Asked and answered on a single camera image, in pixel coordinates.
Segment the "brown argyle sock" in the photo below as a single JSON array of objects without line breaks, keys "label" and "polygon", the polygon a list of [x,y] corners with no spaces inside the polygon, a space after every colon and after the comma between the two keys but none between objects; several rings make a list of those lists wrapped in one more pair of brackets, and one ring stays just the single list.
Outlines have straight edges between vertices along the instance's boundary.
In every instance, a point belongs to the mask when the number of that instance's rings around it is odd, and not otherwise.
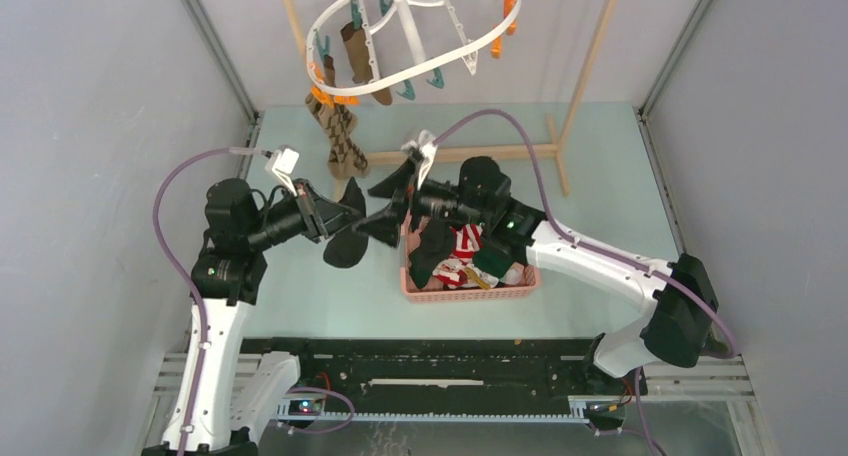
[{"label": "brown argyle sock", "polygon": [[367,157],[352,140],[358,118],[346,106],[330,107],[313,94],[306,96],[305,105],[329,140],[327,165],[331,175],[338,180],[367,177],[370,172]]}]

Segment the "black sock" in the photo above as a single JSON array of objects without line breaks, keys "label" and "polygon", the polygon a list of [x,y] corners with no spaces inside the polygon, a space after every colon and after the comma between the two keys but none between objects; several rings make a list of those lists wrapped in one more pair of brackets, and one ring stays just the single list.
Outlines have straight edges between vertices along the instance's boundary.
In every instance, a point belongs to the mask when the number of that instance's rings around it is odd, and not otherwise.
[{"label": "black sock", "polygon": [[409,276],[417,289],[427,286],[435,268],[453,252],[456,246],[453,227],[442,221],[430,220],[419,232],[419,245],[409,253]]},{"label": "black sock", "polygon": [[[349,206],[362,215],[366,213],[366,200],[354,178],[346,184],[340,204]],[[346,227],[336,234],[325,246],[323,261],[331,267],[349,269],[356,266],[365,256],[369,238]]]}]

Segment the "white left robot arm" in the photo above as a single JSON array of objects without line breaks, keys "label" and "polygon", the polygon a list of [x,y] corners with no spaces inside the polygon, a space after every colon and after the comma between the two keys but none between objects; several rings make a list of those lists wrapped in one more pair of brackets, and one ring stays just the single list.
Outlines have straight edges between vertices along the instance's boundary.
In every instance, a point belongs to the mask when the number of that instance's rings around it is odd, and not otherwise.
[{"label": "white left robot arm", "polygon": [[304,392],[315,364],[301,355],[262,357],[245,394],[232,398],[244,326],[267,269],[266,250],[302,236],[320,243],[360,219],[364,207],[347,185],[340,202],[319,195],[305,179],[276,202],[258,207],[242,179],[212,185],[204,208],[204,246],[189,273],[195,298],[190,350],[173,413],[159,444],[145,455],[255,455],[265,425],[287,390]]}]

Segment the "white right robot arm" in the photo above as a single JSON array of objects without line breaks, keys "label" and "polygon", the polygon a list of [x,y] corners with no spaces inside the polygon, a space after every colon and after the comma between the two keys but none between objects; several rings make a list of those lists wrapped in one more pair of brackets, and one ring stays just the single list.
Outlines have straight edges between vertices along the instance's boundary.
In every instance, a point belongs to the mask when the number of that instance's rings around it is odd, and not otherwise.
[{"label": "white right robot arm", "polygon": [[395,247],[403,228],[441,223],[470,243],[469,255],[416,266],[429,272],[452,269],[455,286],[473,279],[493,285],[511,269],[531,266],[622,297],[639,317],[595,339],[581,368],[583,384],[593,393],[610,392],[645,364],[692,368],[704,354],[718,302],[698,258],[682,254],[670,262],[637,256],[577,233],[515,199],[510,178],[490,157],[463,162],[455,184],[433,181],[420,164],[407,160],[369,194],[389,203],[354,225],[360,234]]}]

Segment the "red white striped sock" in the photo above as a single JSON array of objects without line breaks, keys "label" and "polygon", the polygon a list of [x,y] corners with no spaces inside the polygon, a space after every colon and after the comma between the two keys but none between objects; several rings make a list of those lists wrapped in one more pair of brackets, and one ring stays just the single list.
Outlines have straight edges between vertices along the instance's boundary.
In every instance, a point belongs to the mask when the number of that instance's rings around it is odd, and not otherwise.
[{"label": "red white striped sock", "polygon": [[453,255],[460,259],[472,258],[481,247],[482,227],[476,224],[466,224],[454,229],[455,246]]},{"label": "red white striped sock", "polygon": [[432,277],[449,290],[478,288],[479,284],[468,274],[471,270],[475,267],[470,259],[449,257],[437,264]]}]

